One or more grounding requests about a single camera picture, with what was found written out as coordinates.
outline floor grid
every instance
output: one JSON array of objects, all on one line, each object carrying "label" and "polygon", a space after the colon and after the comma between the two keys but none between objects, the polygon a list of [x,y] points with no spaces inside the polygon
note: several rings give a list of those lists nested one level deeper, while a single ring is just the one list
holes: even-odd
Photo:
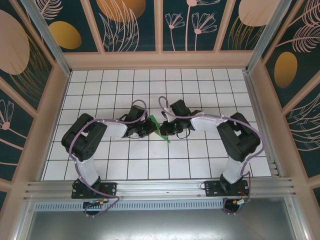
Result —
[{"label": "floor grid", "polygon": [[[117,119],[129,112],[132,101],[142,99],[149,114],[162,123],[159,96],[166,96],[169,104],[182,99],[191,111],[224,116],[239,112],[258,129],[241,69],[77,70],[71,75],[42,180],[77,179],[61,139],[81,114]],[[103,139],[94,154],[96,169],[102,180],[156,180],[218,178],[226,167],[228,155],[218,135],[192,131],[186,139],[169,140],[155,133],[141,139]],[[253,177],[271,177],[266,153],[252,159],[247,170]]]}]

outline flower illustration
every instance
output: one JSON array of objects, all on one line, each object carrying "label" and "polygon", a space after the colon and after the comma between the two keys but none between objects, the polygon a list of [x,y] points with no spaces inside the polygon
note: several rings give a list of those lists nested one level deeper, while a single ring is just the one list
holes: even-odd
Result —
[{"label": "flower illustration", "polygon": [[[14,134],[26,139],[27,138],[26,136],[14,131],[10,128],[10,122],[11,122],[12,116],[14,114],[14,109],[15,109],[15,105],[11,101],[8,101],[8,103],[6,105],[6,103],[3,99],[0,100],[0,130],[5,130],[5,131],[9,130],[9,131],[13,132]],[[0,138],[0,142],[7,144],[13,148],[19,149],[21,151],[23,150],[23,147],[15,145],[15,144],[8,142],[4,139]],[[11,163],[3,163],[3,162],[0,162],[0,164],[11,165]]]},{"label": "flower illustration", "polygon": [[8,101],[7,107],[3,99],[0,100],[0,129],[8,130],[10,128],[10,121],[14,114],[15,105]]},{"label": "flower illustration", "polygon": [[192,14],[192,25],[195,33],[194,50],[197,51],[197,38],[199,34],[207,34],[217,30],[217,25],[214,25],[216,20],[214,13],[204,13],[199,18],[199,13]]},{"label": "flower illustration", "polygon": [[174,14],[172,14],[172,16],[170,13],[168,13],[165,15],[165,20],[170,28],[172,47],[173,47],[173,51],[175,51],[176,49],[175,49],[175,45],[174,45],[174,38],[172,35],[172,29],[177,29],[177,28],[183,27],[185,25],[185,22],[183,21],[181,13],[179,13],[179,14],[174,13]]},{"label": "flower illustration", "polygon": [[211,4],[217,4],[219,3],[220,0],[186,0],[186,3],[190,6],[190,7],[195,7],[197,5],[211,5]]}]

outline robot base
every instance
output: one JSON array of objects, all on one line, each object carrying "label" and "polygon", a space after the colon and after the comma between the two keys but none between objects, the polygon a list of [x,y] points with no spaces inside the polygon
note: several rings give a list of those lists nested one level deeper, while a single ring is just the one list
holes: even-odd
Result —
[{"label": "robot base", "polygon": [[[99,192],[103,192],[109,195],[115,196],[117,193],[117,183],[116,182],[104,182],[99,184],[97,189]],[[87,188],[79,179],[72,184],[72,199],[107,199],[108,197],[97,194]]]},{"label": "robot base", "polygon": [[203,190],[205,190],[205,195],[207,197],[240,197],[241,191],[246,195],[249,194],[248,182],[246,180],[239,180],[236,187],[230,189],[228,193],[221,187],[221,181],[219,180],[205,181],[203,184]]}]

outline robotic arm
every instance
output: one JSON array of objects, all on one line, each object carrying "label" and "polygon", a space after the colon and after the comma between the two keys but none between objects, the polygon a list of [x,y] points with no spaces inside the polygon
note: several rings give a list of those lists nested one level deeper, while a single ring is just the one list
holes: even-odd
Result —
[{"label": "robotic arm", "polygon": [[[205,114],[201,114],[198,110],[191,112],[183,100],[175,102],[170,108],[165,108],[165,111],[166,112],[162,112],[162,114],[167,120],[163,122],[159,129],[162,135],[178,134],[184,131],[184,129],[190,131],[209,131],[220,135],[228,154],[226,169],[220,177],[220,186],[226,194],[234,190],[243,177],[241,171],[247,157],[255,152],[261,142],[258,135],[248,127],[242,124],[236,124],[231,120],[225,120],[222,119],[222,117],[208,117]],[[143,113],[144,110],[141,107],[133,105],[130,112],[120,119],[124,118],[125,122],[132,122],[139,119]],[[188,119],[180,118],[189,116],[194,117]],[[237,112],[232,115],[231,118],[249,124],[241,113]],[[62,145],[66,148],[67,152],[69,152],[69,148],[76,134],[86,123],[93,119],[92,116],[86,113],[82,114],[63,136]],[[76,157],[76,163],[81,173],[81,178],[78,179],[78,182],[82,184],[83,180],[85,180],[85,182],[95,190],[101,190],[101,181],[95,169],[93,155],[103,138],[130,138],[134,134],[142,138],[155,130],[157,130],[156,124],[147,118],[147,115],[144,116],[144,119],[141,121],[131,124],[114,121],[94,122],[89,125],[76,139],[72,148],[72,154]],[[81,188],[83,192],[92,192],[84,184],[82,184]]]}]

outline green object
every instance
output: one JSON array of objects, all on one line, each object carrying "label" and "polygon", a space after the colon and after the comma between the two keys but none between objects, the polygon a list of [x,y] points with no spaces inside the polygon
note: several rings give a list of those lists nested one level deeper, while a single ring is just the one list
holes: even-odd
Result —
[{"label": "green object", "polygon": [[151,119],[151,121],[152,121],[153,123],[155,123],[155,125],[156,125],[156,131],[154,131],[154,132],[155,132],[156,134],[158,134],[161,138],[163,138],[164,140],[166,140],[168,143],[170,143],[170,141],[169,141],[169,139],[168,139],[167,136],[163,136],[163,135],[160,134],[160,130],[159,130],[159,128],[160,128],[160,123],[157,122],[155,116],[150,115],[150,116],[148,117],[148,119]]}]

